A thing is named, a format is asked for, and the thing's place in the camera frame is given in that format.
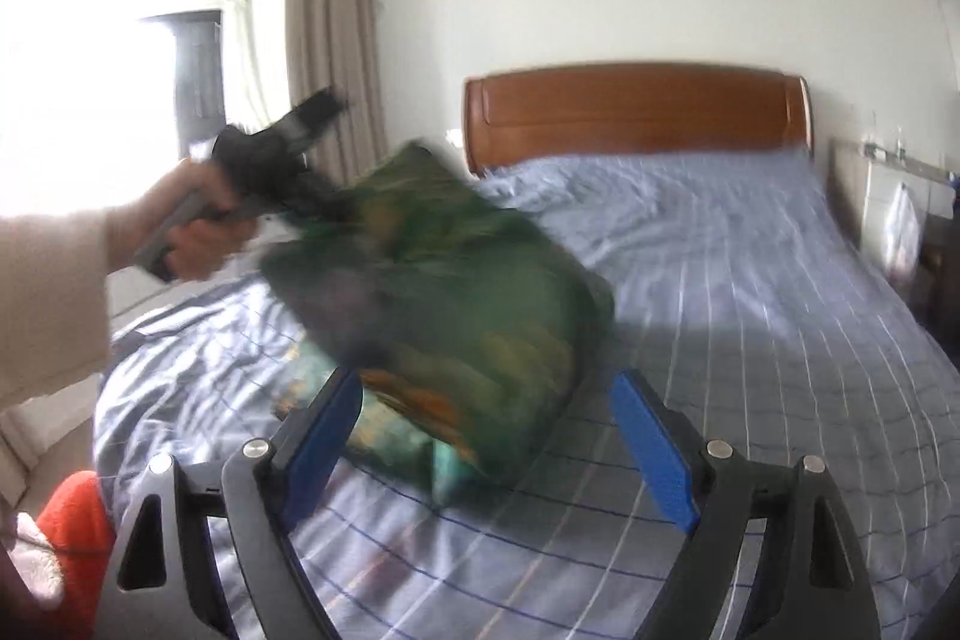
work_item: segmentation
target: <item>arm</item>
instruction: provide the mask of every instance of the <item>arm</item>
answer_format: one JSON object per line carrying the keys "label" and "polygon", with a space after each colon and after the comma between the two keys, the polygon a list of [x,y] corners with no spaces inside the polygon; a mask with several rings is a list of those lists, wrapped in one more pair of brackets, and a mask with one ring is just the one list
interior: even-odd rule
{"label": "arm", "polygon": [[0,220],[0,408],[62,389],[107,357],[107,220]]}
{"label": "arm", "polygon": [[[83,380],[103,365],[107,274],[128,266],[193,190],[225,211],[237,206],[218,167],[186,161],[124,207],[69,218],[0,218],[0,410]],[[175,228],[167,261],[181,280],[205,279],[255,229],[252,221],[205,220]]]}

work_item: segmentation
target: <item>window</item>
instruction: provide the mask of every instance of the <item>window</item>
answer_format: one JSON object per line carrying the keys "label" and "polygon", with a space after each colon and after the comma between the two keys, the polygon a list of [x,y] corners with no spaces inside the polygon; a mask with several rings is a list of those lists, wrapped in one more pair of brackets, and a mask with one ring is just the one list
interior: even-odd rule
{"label": "window", "polygon": [[227,125],[221,52],[223,14],[219,9],[147,18],[176,40],[176,135],[179,154],[196,153]]}
{"label": "window", "polygon": [[131,201],[289,107],[284,0],[0,0],[0,215]]}

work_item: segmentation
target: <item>human hand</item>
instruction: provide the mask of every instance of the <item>human hand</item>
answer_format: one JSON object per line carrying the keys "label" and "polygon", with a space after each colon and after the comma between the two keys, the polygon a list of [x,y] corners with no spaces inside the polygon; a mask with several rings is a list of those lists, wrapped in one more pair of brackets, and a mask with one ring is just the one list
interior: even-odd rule
{"label": "human hand", "polygon": [[[136,250],[160,228],[190,191],[201,191],[211,204],[224,212],[239,206],[239,199],[215,162],[181,161],[141,199],[107,214],[109,271],[129,266]],[[181,280],[205,280],[254,233],[256,220],[235,223],[194,220],[189,225],[176,226],[167,235],[171,247],[166,257],[167,266]]]}

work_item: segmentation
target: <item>black handle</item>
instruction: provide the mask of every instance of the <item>black handle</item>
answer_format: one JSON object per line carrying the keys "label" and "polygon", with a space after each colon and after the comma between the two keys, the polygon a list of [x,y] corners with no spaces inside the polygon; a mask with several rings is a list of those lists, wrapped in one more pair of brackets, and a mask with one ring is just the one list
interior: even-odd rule
{"label": "black handle", "polygon": [[210,204],[203,193],[190,191],[167,220],[160,224],[160,228],[133,254],[133,263],[150,272],[158,280],[173,282],[176,275],[167,266],[167,254],[171,249],[167,242],[170,229],[185,226],[194,220],[223,220],[226,216],[227,213]]}

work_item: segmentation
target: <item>curtain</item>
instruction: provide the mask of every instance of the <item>curtain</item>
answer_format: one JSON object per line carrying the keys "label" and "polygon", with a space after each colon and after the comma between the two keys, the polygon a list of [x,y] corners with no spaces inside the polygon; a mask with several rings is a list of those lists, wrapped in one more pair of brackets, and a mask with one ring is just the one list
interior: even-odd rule
{"label": "curtain", "polygon": [[286,0],[287,71],[294,105],[330,85],[347,111],[318,142],[311,164],[352,183],[386,155],[373,0]]}
{"label": "curtain", "polygon": [[261,131],[280,118],[271,118],[263,97],[260,66],[253,39],[253,2],[219,0],[223,14],[224,102],[227,122],[248,133]]}

